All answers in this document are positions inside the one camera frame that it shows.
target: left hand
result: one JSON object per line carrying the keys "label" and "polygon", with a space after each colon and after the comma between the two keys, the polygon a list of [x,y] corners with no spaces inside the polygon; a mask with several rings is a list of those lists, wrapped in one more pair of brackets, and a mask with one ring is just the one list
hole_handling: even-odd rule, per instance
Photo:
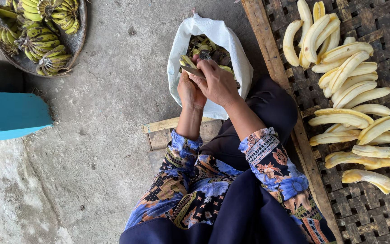
{"label": "left hand", "polygon": [[[196,64],[199,59],[197,54],[192,58]],[[204,109],[207,98],[204,96],[198,85],[189,79],[189,75],[182,70],[177,91],[181,99],[181,106],[184,109]]]}

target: round woven basket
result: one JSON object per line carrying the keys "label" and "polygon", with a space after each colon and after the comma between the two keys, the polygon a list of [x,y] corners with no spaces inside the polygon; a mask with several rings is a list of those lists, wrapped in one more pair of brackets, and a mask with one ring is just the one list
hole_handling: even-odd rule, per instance
{"label": "round woven basket", "polygon": [[[70,60],[70,62],[67,65],[66,68],[67,71],[61,72],[55,76],[39,75],[35,71],[35,67],[37,66],[37,64],[34,64],[33,61],[27,58],[24,52],[19,50],[18,55],[14,55],[13,57],[10,57],[7,54],[7,52],[4,51],[2,44],[0,42],[0,50],[4,54],[7,61],[13,64],[16,68],[36,76],[48,77],[48,78],[68,76],[69,75],[68,73],[73,68],[73,64],[75,60],[78,58],[79,54],[82,51],[82,47],[84,47],[85,36],[87,35],[87,6],[85,4],[85,0],[78,0],[78,1],[79,1],[78,19],[79,22],[81,23],[81,26],[79,27],[79,31],[76,34],[68,35],[64,33],[64,30],[62,30],[59,25],[55,25],[60,30],[61,33],[61,36],[59,36],[58,39],[61,41],[61,44],[65,45],[69,53],[73,55],[73,58]],[[0,1],[0,4],[4,5],[5,1],[4,0]]]}

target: woven plastic bag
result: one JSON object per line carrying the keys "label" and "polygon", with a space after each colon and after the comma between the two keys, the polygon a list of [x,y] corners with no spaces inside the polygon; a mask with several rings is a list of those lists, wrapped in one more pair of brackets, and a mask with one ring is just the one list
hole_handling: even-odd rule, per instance
{"label": "woven plastic bag", "polygon": [[[242,44],[236,34],[228,28],[224,21],[201,18],[194,14],[192,18],[185,19],[177,30],[171,53],[168,59],[168,83],[169,91],[176,102],[181,106],[181,100],[177,92],[180,79],[180,55],[185,55],[192,35],[204,34],[217,45],[230,52],[234,75],[240,83],[239,94],[245,99],[251,87],[253,68],[246,58]],[[207,100],[204,107],[204,117],[214,119],[228,119],[228,114],[220,105]]]}

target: right hand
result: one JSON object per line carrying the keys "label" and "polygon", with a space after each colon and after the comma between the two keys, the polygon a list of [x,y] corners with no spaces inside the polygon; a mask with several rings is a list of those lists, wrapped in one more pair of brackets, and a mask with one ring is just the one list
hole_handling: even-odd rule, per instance
{"label": "right hand", "polygon": [[190,74],[189,78],[212,102],[227,108],[242,99],[237,91],[233,74],[221,69],[213,60],[198,61],[197,68],[202,70],[206,79],[193,74]]}

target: woven bamboo tray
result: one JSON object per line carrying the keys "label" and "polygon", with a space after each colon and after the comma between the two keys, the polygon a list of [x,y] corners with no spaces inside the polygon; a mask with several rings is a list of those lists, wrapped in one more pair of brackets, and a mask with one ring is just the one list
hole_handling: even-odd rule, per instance
{"label": "woven bamboo tray", "polygon": [[[367,182],[343,184],[341,172],[360,169],[359,165],[341,164],[332,169],[324,167],[329,153],[350,151],[354,141],[330,145],[309,146],[308,139],[323,133],[327,126],[307,124],[313,112],[332,107],[318,87],[322,74],[311,69],[292,67],[283,55],[282,41],[288,24],[300,19],[297,0],[242,0],[248,19],[258,39],[269,73],[279,85],[295,97],[301,112],[292,134],[300,155],[310,189],[338,243],[389,243],[390,194],[383,194]],[[312,9],[315,0],[307,0]],[[378,87],[390,87],[390,0],[323,0],[327,14],[337,13],[341,20],[341,42],[346,36],[369,42],[378,62]],[[301,31],[295,40],[300,40]],[[370,103],[390,108],[390,94]],[[390,168],[376,172],[390,178]]]}
{"label": "woven bamboo tray", "polygon": [[[79,27],[79,31],[76,34],[67,35],[64,33],[64,30],[60,28],[60,26],[55,25],[60,30],[61,33],[61,36],[59,36],[58,39],[61,41],[61,44],[65,45],[69,53],[73,55],[73,58],[70,60],[70,62],[67,65],[66,72],[61,72],[55,76],[39,75],[35,71],[35,67],[37,65],[34,64],[30,59],[28,59],[24,52],[19,50],[18,55],[14,55],[13,57],[10,57],[4,51],[0,42],[0,51],[3,53],[7,61],[10,64],[14,65],[16,68],[36,76],[48,77],[48,78],[68,76],[68,72],[72,70],[75,60],[78,58],[79,54],[82,51],[82,47],[84,46],[85,43],[85,36],[87,35],[87,6],[85,4],[85,0],[78,0],[78,1],[79,1],[78,18],[79,18],[79,22],[81,23],[81,26]],[[0,0],[0,4],[5,5],[5,0]]]}

